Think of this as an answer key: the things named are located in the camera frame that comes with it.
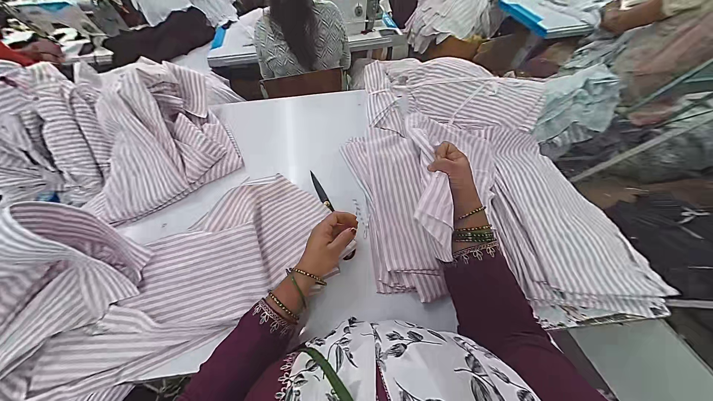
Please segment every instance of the gray patterned top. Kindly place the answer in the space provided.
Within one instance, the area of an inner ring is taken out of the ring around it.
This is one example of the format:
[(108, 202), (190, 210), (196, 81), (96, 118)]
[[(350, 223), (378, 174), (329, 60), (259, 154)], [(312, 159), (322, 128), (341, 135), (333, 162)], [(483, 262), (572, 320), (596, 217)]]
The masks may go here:
[[(265, 79), (297, 75), (309, 72), (297, 61), (290, 51), (279, 27), (270, 24), (270, 12), (255, 24), (255, 49), (260, 63), (260, 73)], [(317, 70), (343, 67), (349, 68), (352, 54), (349, 52), (347, 28), (341, 11), (331, 1), (314, 0), (317, 16)]]

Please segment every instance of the scissors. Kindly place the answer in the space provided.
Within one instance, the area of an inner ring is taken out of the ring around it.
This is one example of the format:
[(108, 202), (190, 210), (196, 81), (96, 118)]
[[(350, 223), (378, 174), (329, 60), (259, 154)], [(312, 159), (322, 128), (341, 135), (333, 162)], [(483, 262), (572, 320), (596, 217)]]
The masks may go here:
[[(319, 198), (319, 201), (322, 202), (328, 209), (331, 211), (334, 211), (334, 206), (332, 206), (332, 202), (329, 201), (329, 198), (327, 197), (327, 193), (324, 192), (324, 188), (322, 188), (322, 184), (319, 183), (319, 180), (317, 180), (317, 177), (314, 176), (313, 172), (309, 172), (309, 174), (312, 176), (312, 183), (314, 184), (314, 189), (317, 191), (317, 197)], [(357, 253), (357, 250), (353, 250), (352, 253), (348, 254), (347, 256), (344, 256), (344, 260), (349, 260), (354, 257), (354, 254)]]

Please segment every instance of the blade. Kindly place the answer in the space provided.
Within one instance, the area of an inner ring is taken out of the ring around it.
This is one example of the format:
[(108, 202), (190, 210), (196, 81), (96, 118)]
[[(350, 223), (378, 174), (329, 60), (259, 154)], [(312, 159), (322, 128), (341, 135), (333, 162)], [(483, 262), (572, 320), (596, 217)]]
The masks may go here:
[(327, 197), (327, 193), (324, 192), (324, 188), (322, 188), (322, 184), (319, 183), (317, 177), (314, 176), (313, 172), (310, 171), (309, 174), (312, 176), (312, 183), (314, 184), (314, 189), (317, 191), (317, 197), (319, 198), (319, 201), (322, 202), (331, 211), (334, 211), (332, 203), (329, 202), (329, 198)]

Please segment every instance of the embroidered cuff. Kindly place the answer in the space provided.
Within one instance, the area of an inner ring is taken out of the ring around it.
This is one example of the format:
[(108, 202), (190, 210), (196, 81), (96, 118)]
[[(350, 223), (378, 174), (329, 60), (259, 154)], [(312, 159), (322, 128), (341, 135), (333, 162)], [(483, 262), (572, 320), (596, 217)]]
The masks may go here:
[(492, 258), (495, 257), (495, 252), (498, 249), (498, 241), (493, 241), (489, 243), (483, 243), (483, 244), (478, 244), (475, 246), (471, 246), (470, 248), (466, 248), (463, 250), (459, 250), (458, 252), (453, 254), (453, 263), (454, 265), (459, 262), (463, 261), (465, 263), (468, 263), (470, 259), (475, 258), (478, 260), (483, 260), (483, 255), (484, 253), (487, 253), (490, 255)]
[(260, 324), (265, 322), (270, 324), (270, 332), (278, 332), (280, 337), (284, 337), (287, 334), (292, 334), (294, 331), (295, 324), (285, 320), (277, 312), (275, 312), (266, 302), (265, 299), (261, 299), (255, 307), (252, 309), (252, 314), (260, 314)]

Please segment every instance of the dark hair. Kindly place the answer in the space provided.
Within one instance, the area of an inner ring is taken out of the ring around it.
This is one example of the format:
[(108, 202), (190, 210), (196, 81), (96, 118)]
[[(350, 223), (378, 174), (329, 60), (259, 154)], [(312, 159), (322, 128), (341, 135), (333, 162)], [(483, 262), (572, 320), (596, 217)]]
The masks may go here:
[(270, 21), (281, 28), (299, 64), (313, 71), (317, 59), (314, 45), (317, 18), (312, 0), (270, 0)]

